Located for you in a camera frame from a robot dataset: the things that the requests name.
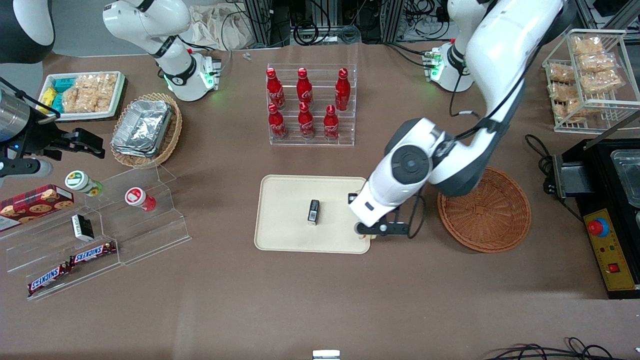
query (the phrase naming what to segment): red emergency stop button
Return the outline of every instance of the red emergency stop button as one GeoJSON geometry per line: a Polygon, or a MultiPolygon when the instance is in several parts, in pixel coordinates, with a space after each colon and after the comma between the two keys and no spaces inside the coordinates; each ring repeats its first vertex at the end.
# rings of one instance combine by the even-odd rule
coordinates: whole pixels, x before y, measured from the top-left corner
{"type": "Polygon", "coordinates": [[[609,272],[620,272],[618,264],[609,264],[609,272]]]}
{"type": "Polygon", "coordinates": [[[603,218],[596,218],[587,224],[587,230],[589,234],[603,238],[609,234],[609,224],[603,218]]]}

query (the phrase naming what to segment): brown table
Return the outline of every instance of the brown table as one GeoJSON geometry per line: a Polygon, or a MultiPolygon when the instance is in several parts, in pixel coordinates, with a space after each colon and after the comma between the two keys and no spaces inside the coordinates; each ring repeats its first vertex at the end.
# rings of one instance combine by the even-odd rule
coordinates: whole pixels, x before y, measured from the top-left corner
{"type": "MultiPolygon", "coordinates": [[[[220,91],[180,103],[184,129],[166,162],[193,239],[36,302],[25,299],[24,277],[0,271],[0,358],[308,359],[313,349],[337,348],[344,359],[480,359],[514,343],[563,347],[565,336],[637,357],[640,302],[604,300],[584,226],[542,192],[538,155],[524,144],[523,135],[533,133],[562,152],[582,139],[552,131],[537,69],[549,50],[527,75],[524,103],[490,162],[531,203],[531,231],[515,250],[478,254],[461,246],[441,224],[432,188],[428,221],[413,240],[375,240],[364,255],[257,250],[265,175],[367,177],[403,121],[426,116],[457,133],[474,119],[450,118],[450,94],[381,45],[252,51],[252,62],[236,53],[220,91]],[[356,146],[271,147],[269,62],[357,62],[356,146]]],[[[93,70],[122,71],[127,102],[167,92],[150,56],[52,56],[45,66],[45,73],[93,70]]],[[[456,95],[454,109],[482,111],[477,89],[456,95]]],[[[108,146],[113,124],[81,125],[108,146]]],[[[0,192],[4,198],[44,181],[62,183],[75,168],[97,179],[127,170],[110,154],[97,161],[65,153],[47,180],[8,180],[0,192]]]]}

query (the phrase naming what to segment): red cookie box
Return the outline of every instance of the red cookie box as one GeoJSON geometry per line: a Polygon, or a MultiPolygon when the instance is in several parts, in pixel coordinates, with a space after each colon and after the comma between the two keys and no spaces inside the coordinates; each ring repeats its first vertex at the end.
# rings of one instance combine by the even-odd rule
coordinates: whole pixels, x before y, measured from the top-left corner
{"type": "Polygon", "coordinates": [[[48,184],[0,202],[0,233],[74,205],[74,196],[48,184]]]}

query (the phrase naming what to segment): coca-cola bottle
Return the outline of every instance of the coca-cola bottle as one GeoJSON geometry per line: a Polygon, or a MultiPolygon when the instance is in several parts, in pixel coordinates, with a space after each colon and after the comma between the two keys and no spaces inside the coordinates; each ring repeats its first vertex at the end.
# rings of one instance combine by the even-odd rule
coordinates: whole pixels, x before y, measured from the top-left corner
{"type": "Polygon", "coordinates": [[[339,111],[346,111],[351,95],[351,85],[349,84],[349,71],[343,67],[338,71],[338,82],[335,84],[335,107],[339,111]]]}
{"type": "Polygon", "coordinates": [[[335,106],[328,105],[326,107],[326,115],[324,116],[324,137],[331,140],[338,140],[338,115],[335,114],[335,106]]]}
{"type": "Polygon", "coordinates": [[[311,81],[307,78],[307,70],[303,67],[298,69],[298,84],[296,85],[298,91],[298,100],[300,102],[306,102],[309,108],[314,107],[314,93],[311,86],[311,81]]]}
{"type": "Polygon", "coordinates": [[[283,140],[287,137],[287,128],[284,126],[284,118],[278,111],[278,106],[273,102],[269,104],[269,127],[275,140],[283,140]]]}
{"type": "Polygon", "coordinates": [[[309,105],[306,102],[300,103],[298,122],[300,123],[302,138],[305,140],[313,139],[316,135],[316,130],[314,129],[314,116],[309,112],[309,105]]]}
{"type": "Polygon", "coordinates": [[[284,89],[273,67],[267,69],[267,91],[271,102],[276,104],[278,110],[282,110],[284,108],[284,89]]]}

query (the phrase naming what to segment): brown woven basket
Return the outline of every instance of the brown woven basket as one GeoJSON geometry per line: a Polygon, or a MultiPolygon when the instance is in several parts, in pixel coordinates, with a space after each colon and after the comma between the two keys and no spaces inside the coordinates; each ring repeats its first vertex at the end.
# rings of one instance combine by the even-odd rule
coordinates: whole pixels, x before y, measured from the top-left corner
{"type": "Polygon", "coordinates": [[[521,187],[488,167],[468,195],[438,195],[438,212],[447,230],[464,246],[480,252],[511,250],[527,236],[531,208],[521,187]]]}
{"type": "MultiPolygon", "coordinates": [[[[178,145],[178,138],[180,137],[180,131],[182,131],[182,114],[180,113],[180,109],[178,108],[178,104],[175,102],[175,100],[165,94],[153,93],[142,95],[134,101],[137,100],[164,101],[168,104],[171,104],[171,107],[173,108],[173,113],[171,114],[169,125],[166,128],[164,139],[162,141],[162,144],[160,145],[160,151],[158,152],[158,155],[153,158],[143,158],[141,156],[120,154],[119,152],[115,151],[113,147],[111,147],[111,152],[119,163],[130,167],[141,167],[151,162],[155,162],[155,165],[160,165],[164,163],[169,158],[169,156],[171,156],[171,153],[175,149],[175,146],[178,145]]],[[[127,110],[129,110],[129,108],[131,107],[131,104],[133,104],[133,101],[129,105],[127,105],[127,107],[121,112],[120,117],[118,118],[118,122],[116,123],[116,127],[113,130],[114,135],[116,131],[118,131],[118,128],[122,123],[122,119],[127,113],[127,110]]]]}

